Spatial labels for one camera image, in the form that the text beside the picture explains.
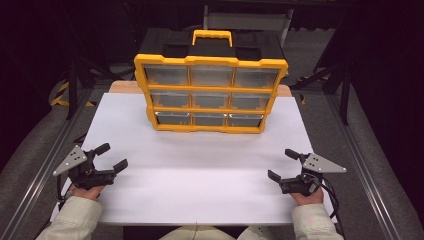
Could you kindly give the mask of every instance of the metal bracket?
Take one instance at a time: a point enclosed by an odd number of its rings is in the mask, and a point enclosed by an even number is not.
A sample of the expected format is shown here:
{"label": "metal bracket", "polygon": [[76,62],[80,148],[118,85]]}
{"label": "metal bracket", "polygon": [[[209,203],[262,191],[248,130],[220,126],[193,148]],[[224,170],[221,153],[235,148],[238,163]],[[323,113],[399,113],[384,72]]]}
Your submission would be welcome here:
{"label": "metal bracket", "polygon": [[303,163],[303,168],[317,173],[344,173],[347,171],[346,168],[314,153],[311,153]]}
{"label": "metal bracket", "polygon": [[84,151],[79,146],[75,146],[68,156],[66,156],[65,160],[63,160],[63,162],[53,172],[53,176],[57,177],[85,161],[87,161],[87,156],[85,156]]}

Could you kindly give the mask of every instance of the white table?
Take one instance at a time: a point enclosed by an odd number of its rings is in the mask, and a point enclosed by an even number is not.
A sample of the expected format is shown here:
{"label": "white table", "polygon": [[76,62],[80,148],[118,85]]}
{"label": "white table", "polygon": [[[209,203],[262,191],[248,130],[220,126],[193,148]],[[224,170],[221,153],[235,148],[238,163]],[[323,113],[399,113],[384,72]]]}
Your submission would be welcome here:
{"label": "white table", "polygon": [[[267,176],[300,173],[286,148],[312,152],[294,98],[279,97],[262,134],[155,131],[142,94],[106,93],[82,149],[111,150],[97,170],[129,166],[101,194],[101,223],[113,225],[277,225],[291,223],[295,202]],[[332,211],[328,196],[326,207]]]}

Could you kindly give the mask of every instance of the wooden edge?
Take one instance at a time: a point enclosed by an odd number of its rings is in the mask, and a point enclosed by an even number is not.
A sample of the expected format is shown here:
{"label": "wooden edge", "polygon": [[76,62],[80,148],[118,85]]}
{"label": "wooden edge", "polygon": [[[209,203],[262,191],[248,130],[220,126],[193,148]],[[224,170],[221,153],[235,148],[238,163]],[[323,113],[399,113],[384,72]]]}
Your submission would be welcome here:
{"label": "wooden edge", "polygon": [[[119,80],[114,81],[109,89],[110,93],[134,93],[142,94],[143,91],[138,87],[137,81],[125,81]],[[278,86],[278,96],[279,97],[291,97],[290,88],[287,85]]]}

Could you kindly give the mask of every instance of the white sleeve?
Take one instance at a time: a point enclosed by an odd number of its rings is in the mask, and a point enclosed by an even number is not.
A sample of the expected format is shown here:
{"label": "white sleeve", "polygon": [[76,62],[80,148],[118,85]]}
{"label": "white sleeve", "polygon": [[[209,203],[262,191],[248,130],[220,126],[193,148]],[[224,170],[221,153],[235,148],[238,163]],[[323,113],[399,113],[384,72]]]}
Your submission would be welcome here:
{"label": "white sleeve", "polygon": [[308,204],[296,207],[292,212],[294,232],[297,240],[341,240],[336,227],[323,204]]}
{"label": "white sleeve", "polygon": [[102,206],[86,198],[70,197],[52,224],[44,229],[37,240],[89,240],[96,229]]}

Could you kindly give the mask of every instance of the hand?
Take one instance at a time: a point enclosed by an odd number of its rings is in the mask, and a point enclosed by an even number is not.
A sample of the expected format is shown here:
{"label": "hand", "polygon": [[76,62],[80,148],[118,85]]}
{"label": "hand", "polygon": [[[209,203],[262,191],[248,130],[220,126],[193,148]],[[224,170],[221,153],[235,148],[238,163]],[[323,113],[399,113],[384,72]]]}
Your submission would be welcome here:
{"label": "hand", "polygon": [[303,196],[301,193],[290,193],[290,195],[296,201],[298,206],[324,203],[324,192],[321,187],[308,197]]}
{"label": "hand", "polygon": [[77,188],[75,187],[74,184],[72,184],[71,187],[69,188],[69,191],[72,191],[72,196],[82,197],[82,198],[96,201],[97,197],[100,195],[100,192],[105,187],[106,186],[98,186],[98,187],[92,187],[90,190],[85,190],[83,188]]}

